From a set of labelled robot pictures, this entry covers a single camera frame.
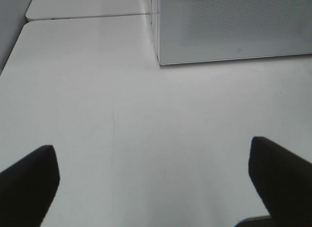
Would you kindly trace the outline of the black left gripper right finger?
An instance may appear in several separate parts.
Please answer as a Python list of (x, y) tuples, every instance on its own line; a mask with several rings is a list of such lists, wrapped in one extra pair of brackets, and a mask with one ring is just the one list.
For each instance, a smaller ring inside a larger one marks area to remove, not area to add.
[(310, 162), (265, 137), (253, 137), (248, 173), (276, 226), (312, 225)]

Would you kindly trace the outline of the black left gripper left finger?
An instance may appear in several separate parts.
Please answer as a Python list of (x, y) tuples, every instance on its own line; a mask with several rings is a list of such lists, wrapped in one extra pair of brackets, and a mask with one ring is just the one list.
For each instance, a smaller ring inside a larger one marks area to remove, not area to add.
[(0, 225), (41, 226), (60, 183), (55, 149), (44, 145), (0, 174)]

